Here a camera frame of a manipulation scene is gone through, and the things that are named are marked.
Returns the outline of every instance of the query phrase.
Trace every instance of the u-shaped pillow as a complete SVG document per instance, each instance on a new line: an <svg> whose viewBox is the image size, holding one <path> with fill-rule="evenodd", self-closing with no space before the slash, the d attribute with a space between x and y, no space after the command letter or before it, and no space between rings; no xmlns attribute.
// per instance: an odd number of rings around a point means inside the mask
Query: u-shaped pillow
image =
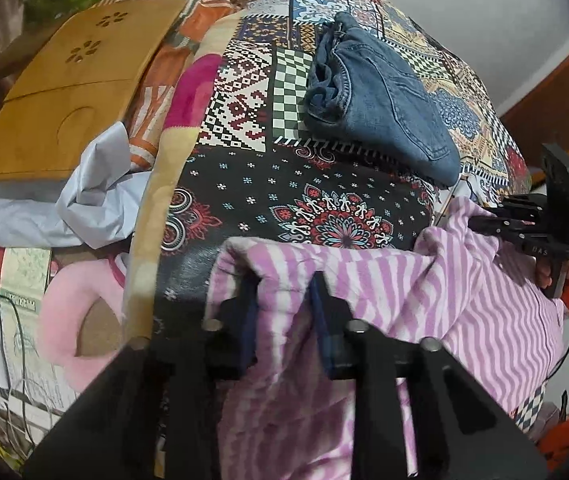
<svg viewBox="0 0 569 480"><path fill-rule="evenodd" d="M117 354L76 355L82 322L96 300L102 298L122 321L124 289L112 266L109 260L92 260L63 267L51 280L40 305L36 349L42 358L64 369L69 386L77 392L82 392Z"/></svg>

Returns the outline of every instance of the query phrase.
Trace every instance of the flower cutout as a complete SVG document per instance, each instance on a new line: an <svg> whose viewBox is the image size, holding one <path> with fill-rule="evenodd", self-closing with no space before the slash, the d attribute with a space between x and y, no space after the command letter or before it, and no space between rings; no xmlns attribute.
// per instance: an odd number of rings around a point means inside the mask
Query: flower cutout
<svg viewBox="0 0 569 480"><path fill-rule="evenodd" d="M102 19L96 23L96 27L108 27L111 23L122 22L123 19L129 14L128 12L114 12L103 16Z"/></svg>
<svg viewBox="0 0 569 480"><path fill-rule="evenodd" d="M69 56L65 63L75 62L79 63L87 56L93 56L98 51L98 46L100 46L102 41L85 41L82 46L77 46L76 48L71 49L71 56Z"/></svg>

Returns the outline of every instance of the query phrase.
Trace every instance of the wall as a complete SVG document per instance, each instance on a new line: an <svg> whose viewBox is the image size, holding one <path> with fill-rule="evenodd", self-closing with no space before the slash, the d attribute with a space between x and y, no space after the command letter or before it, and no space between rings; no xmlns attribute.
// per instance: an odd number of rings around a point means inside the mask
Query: wall
<svg viewBox="0 0 569 480"><path fill-rule="evenodd" d="M484 81L499 114L569 54L569 0L389 0Z"/></svg>

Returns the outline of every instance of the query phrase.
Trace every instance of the pink striped cloth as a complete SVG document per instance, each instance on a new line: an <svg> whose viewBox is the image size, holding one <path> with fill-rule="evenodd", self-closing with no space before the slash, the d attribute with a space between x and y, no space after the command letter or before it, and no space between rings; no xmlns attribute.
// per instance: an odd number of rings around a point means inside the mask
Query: pink striped cloth
<svg viewBox="0 0 569 480"><path fill-rule="evenodd" d="M447 226L421 232L413 252L226 241L210 278L208 316L234 296L246 267L262 281L258 363L227 392L218 425L223 478L349 477L354 385L329 381L321 369L303 304L316 270L354 317L402 340L442 339L508 413L543 383L562 350L563 304L533 283L533 258L468 229L469 216L479 214L487 213L453 200ZM404 385L400 395L414 471Z"/></svg>

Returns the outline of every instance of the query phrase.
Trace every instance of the folded jeans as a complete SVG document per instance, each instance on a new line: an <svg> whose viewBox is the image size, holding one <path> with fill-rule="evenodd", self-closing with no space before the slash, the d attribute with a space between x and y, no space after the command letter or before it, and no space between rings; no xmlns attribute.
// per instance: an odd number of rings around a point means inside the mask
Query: folded jeans
<svg viewBox="0 0 569 480"><path fill-rule="evenodd" d="M309 70L303 119L319 137L355 140L453 186L460 155L424 85L389 45L338 12Z"/></svg>

